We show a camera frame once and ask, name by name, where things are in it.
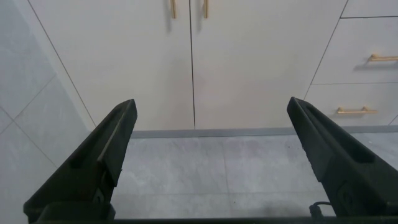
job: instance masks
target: kitchen cabinet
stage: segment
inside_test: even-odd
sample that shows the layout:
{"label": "kitchen cabinet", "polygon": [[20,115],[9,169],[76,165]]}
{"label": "kitchen cabinet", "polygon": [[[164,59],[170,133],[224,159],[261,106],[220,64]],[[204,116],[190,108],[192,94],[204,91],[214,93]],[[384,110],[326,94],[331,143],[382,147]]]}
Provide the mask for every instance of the kitchen cabinet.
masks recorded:
{"label": "kitchen cabinet", "polygon": [[95,124],[134,98],[135,130],[194,128],[188,1],[30,3]]}
{"label": "kitchen cabinet", "polygon": [[30,0],[95,124],[134,98],[135,130],[291,127],[292,96],[342,126],[388,125],[396,57],[369,57],[396,56],[397,18],[340,19],[392,15],[375,2]]}
{"label": "kitchen cabinet", "polygon": [[291,126],[287,103],[304,98],[345,4],[192,0],[196,128]]}
{"label": "kitchen cabinet", "polygon": [[398,82],[397,40],[398,17],[340,19],[312,83]]}
{"label": "kitchen cabinet", "polygon": [[343,18],[398,16],[397,0],[349,0]]}
{"label": "kitchen cabinet", "polygon": [[397,95],[398,83],[311,85],[305,100],[340,126],[375,126],[397,116]]}

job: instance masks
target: gray floor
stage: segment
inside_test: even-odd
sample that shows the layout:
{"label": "gray floor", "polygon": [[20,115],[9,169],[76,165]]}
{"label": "gray floor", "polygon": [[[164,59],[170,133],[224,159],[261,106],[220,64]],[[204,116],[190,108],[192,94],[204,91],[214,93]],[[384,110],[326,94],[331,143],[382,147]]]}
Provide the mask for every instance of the gray floor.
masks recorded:
{"label": "gray floor", "polygon": [[[354,137],[398,168],[398,133]],[[112,204],[116,218],[302,217],[321,200],[297,136],[254,136],[132,139]]]}

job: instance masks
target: black plastic arm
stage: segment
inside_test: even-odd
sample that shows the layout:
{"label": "black plastic arm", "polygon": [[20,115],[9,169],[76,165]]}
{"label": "black plastic arm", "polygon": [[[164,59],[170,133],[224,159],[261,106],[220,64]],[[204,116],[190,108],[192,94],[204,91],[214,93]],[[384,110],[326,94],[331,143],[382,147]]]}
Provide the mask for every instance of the black plastic arm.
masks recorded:
{"label": "black plastic arm", "polygon": [[71,217],[75,220],[113,219],[112,192],[118,184],[136,120],[134,100],[117,105],[26,201],[24,213],[29,223]]}
{"label": "black plastic arm", "polygon": [[310,103],[287,112],[338,217],[398,214],[398,171]]}

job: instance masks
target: cabinet handle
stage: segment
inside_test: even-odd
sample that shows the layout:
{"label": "cabinet handle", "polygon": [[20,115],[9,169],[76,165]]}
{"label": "cabinet handle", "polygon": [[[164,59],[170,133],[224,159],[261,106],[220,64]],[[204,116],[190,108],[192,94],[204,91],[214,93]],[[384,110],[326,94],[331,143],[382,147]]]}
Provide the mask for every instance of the cabinet handle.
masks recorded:
{"label": "cabinet handle", "polygon": [[376,114],[377,110],[369,110],[367,106],[362,107],[361,110],[344,110],[342,107],[337,109],[338,114]]}
{"label": "cabinet handle", "polygon": [[177,18],[177,12],[175,10],[175,0],[170,0],[170,5],[172,7],[172,18],[176,19]]}
{"label": "cabinet handle", "polygon": [[205,8],[205,12],[203,13],[203,16],[205,19],[209,18],[209,0],[204,0],[203,7]]}
{"label": "cabinet handle", "polygon": [[390,61],[398,61],[397,56],[393,57],[380,57],[378,54],[372,54],[369,58],[370,62],[390,62]]}

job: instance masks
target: drawer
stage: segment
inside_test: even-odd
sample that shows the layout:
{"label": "drawer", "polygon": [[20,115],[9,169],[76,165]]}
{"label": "drawer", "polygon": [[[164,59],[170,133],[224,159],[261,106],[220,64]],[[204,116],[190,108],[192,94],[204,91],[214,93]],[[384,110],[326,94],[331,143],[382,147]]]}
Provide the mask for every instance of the drawer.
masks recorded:
{"label": "drawer", "polygon": [[[372,54],[396,58],[371,62]],[[398,59],[398,17],[340,19],[312,83],[398,82],[395,59]]]}
{"label": "drawer", "polygon": [[398,16],[397,0],[348,0],[342,17]]}
{"label": "drawer", "polygon": [[[398,83],[311,85],[305,101],[311,103],[340,126],[388,125],[398,114]],[[361,111],[366,106],[374,114],[338,114]]]}

